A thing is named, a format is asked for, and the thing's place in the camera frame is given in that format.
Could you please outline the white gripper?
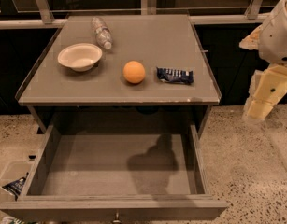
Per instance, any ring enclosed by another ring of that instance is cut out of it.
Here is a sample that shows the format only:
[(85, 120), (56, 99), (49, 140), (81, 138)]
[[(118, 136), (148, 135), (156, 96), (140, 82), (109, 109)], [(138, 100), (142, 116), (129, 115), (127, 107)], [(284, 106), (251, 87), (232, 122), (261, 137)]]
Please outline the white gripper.
[(263, 121), (287, 93), (287, 0), (279, 0), (262, 26), (243, 38), (239, 46), (259, 50), (260, 58), (271, 63), (252, 75), (244, 105), (245, 120)]

